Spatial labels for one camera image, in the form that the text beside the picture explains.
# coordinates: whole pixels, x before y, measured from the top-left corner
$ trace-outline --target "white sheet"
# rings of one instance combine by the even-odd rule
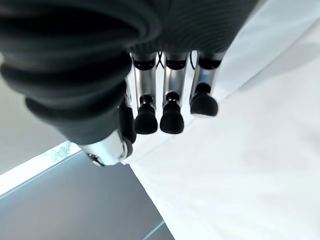
[[[140,140],[131,167],[176,240],[320,239],[319,16],[269,0],[223,62],[218,100],[253,79],[218,117]]]

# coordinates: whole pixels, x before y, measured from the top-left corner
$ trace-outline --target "gray floor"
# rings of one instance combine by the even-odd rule
[[[142,240],[162,218],[129,166],[80,152],[0,197],[4,240]],[[173,240],[162,225],[149,240]]]

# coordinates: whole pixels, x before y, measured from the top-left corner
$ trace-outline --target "black fingertip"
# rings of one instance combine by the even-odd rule
[[[138,110],[138,116],[134,121],[134,131],[137,134],[153,134],[158,130],[156,112],[149,104],[143,104]]]
[[[163,108],[160,129],[167,134],[180,134],[184,128],[185,122],[180,113],[179,105],[176,102],[169,102]]]
[[[190,103],[191,114],[215,117],[218,114],[217,101],[207,93],[199,93],[194,96]]]

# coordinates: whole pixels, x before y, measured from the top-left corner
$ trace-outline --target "silver metal cylinder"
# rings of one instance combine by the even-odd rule
[[[167,94],[174,92],[179,95],[178,105],[182,105],[182,97],[184,92],[185,77],[187,65],[182,69],[171,69],[166,65],[164,68],[164,83],[163,83],[163,107],[168,103]]]
[[[113,131],[105,139],[88,145],[78,145],[88,154],[97,156],[102,165],[115,165],[127,157],[128,147],[118,130]]]
[[[133,68],[137,108],[141,107],[140,98],[148,95],[152,98],[152,106],[156,109],[156,64],[149,70],[139,70],[135,66]]]
[[[196,95],[196,89],[199,84],[207,84],[211,91],[210,93],[213,93],[214,87],[216,85],[216,75],[219,71],[219,67],[215,69],[204,69],[199,65],[198,60],[196,61],[196,66],[194,70],[194,77],[191,87],[191,93],[190,93],[190,102],[192,98]]]

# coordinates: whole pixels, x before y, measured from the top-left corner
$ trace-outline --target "black cable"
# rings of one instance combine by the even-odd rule
[[[193,51],[190,52],[190,64],[191,64],[192,69],[195,70],[194,62],[192,61],[192,52]]]
[[[158,51],[158,57],[159,57],[159,59],[158,59],[158,62],[157,62],[157,64],[156,64],[156,68],[158,68],[158,65],[161,64],[162,68],[165,69],[164,64],[163,64],[162,61],[161,61],[162,54],[163,54],[162,51],[161,51],[161,52]]]

